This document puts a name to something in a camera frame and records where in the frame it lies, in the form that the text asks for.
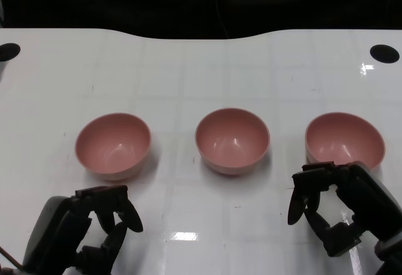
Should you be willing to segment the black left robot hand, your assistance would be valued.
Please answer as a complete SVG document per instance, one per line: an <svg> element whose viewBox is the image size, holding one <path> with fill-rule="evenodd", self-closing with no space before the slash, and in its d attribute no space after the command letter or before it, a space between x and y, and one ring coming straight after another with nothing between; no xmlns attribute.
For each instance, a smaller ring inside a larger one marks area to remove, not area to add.
<svg viewBox="0 0 402 275"><path fill-rule="evenodd" d="M81 246L97 215L107 234L99 247ZM22 270L28 274L63 274L75 267L82 274L110 274L126 232L143 224L128 198L126 185L77 190L71 197L51 197L43 207L26 246Z"/></svg>

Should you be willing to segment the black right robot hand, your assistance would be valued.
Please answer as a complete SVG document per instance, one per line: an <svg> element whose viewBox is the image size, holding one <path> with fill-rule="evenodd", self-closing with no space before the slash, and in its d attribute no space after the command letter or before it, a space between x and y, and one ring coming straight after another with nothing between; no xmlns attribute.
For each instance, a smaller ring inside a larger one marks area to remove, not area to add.
<svg viewBox="0 0 402 275"><path fill-rule="evenodd" d="M378 239L375 253L380 260L401 242L401 207L363 164L306 164L292 179L294 189L288 224L306 217L330 257L340 256L357 246L366 231ZM332 185L338 198L353 211L351 224L339 222L331 226L317 212L321 193Z"/></svg>

